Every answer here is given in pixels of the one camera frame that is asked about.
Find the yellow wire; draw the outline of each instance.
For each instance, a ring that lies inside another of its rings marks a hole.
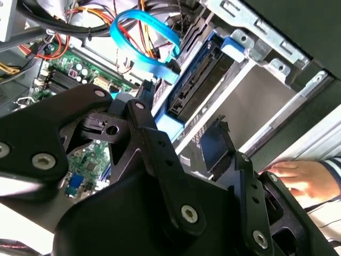
[[[10,75],[14,75],[15,73],[18,73],[20,71],[18,68],[11,68],[1,62],[0,62],[0,70]]]
[[[141,0],[141,8],[144,11],[144,0]],[[149,56],[154,58],[154,54],[151,51],[150,42],[149,42],[149,27],[148,27],[148,25],[144,24],[144,31],[142,31],[142,32],[143,32],[144,41],[146,42],[145,47],[147,48],[147,53],[149,54]]]

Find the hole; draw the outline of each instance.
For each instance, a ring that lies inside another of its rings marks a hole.
[[[115,125],[107,128],[107,134],[109,135],[115,135],[116,133],[118,133],[118,131],[119,131],[119,128]]]
[[[165,146],[166,146],[166,144],[165,144],[163,141],[158,141],[158,144],[159,144],[160,146],[162,146],[162,147],[165,147]]]
[[[43,157],[43,158],[39,158],[38,159],[38,163],[41,165],[48,165],[50,163],[50,160],[48,160],[47,158]]]
[[[193,213],[190,210],[186,210],[186,215],[190,218],[193,218]]]
[[[297,251],[297,241],[292,232],[284,228],[272,236],[278,247],[282,250],[284,255],[295,255]]]
[[[173,162],[170,161],[170,160],[166,160],[166,164],[167,164],[168,166],[173,166]]]
[[[256,203],[259,204],[259,200],[256,197],[253,197],[252,200]]]
[[[261,235],[257,236],[258,240],[260,241],[261,244],[264,244],[264,239],[262,238]]]

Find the capacitor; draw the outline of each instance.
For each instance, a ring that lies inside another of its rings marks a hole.
[[[87,76],[89,74],[89,71],[86,68],[83,68],[81,74],[83,76]]]
[[[77,69],[78,71],[81,71],[82,68],[83,68],[82,64],[78,63],[78,64],[76,65],[76,69]]]

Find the screw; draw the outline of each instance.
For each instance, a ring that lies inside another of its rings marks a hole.
[[[315,76],[315,78],[314,78],[314,82],[319,82],[319,81],[321,81],[323,79],[323,76],[322,75],[317,75],[317,76]]]
[[[142,105],[141,103],[137,102],[135,104],[138,108],[144,109],[144,105]]]
[[[278,181],[277,177],[276,177],[274,174],[270,174],[270,178],[271,178],[274,182],[277,182],[277,181]]]
[[[254,240],[256,241],[256,243],[262,248],[262,249],[266,249],[268,247],[267,244],[267,240],[265,238],[265,236],[262,234],[262,232],[255,230],[252,233]]]
[[[35,168],[48,170],[55,166],[55,158],[47,153],[40,153],[32,158],[32,164]]]
[[[102,91],[100,91],[100,90],[96,90],[96,91],[95,91],[95,94],[96,94],[97,96],[99,96],[99,97],[104,97],[104,96],[105,96],[105,93],[102,92]]]
[[[49,45],[47,46],[47,48],[48,48],[50,51],[54,51],[54,49],[55,49],[55,47],[54,47],[53,44],[49,44]]]
[[[7,156],[10,151],[11,149],[7,144],[0,142],[0,158]]]
[[[182,217],[189,223],[196,223],[198,221],[197,211],[190,205],[181,207]]]
[[[250,162],[250,159],[247,157],[247,155],[241,154],[241,157],[242,157],[246,162]]]

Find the blue drive bracket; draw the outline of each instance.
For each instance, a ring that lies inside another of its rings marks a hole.
[[[244,50],[245,48],[231,37],[225,38],[225,41],[221,46],[221,51],[238,63],[241,63],[245,59]]]
[[[174,140],[183,132],[185,126],[182,122],[167,114],[166,105],[167,103],[163,104],[154,120],[158,130],[167,133],[170,141],[174,142]]]
[[[174,84],[180,75],[180,68],[176,62],[172,60],[168,63],[162,63],[139,52],[119,29],[119,22],[125,19],[140,20],[172,42],[175,45],[171,53],[173,57],[177,57],[180,53],[179,37],[158,19],[141,10],[128,10],[120,13],[110,27],[110,36],[116,42],[117,47],[135,62],[137,68],[150,72],[156,77]]]

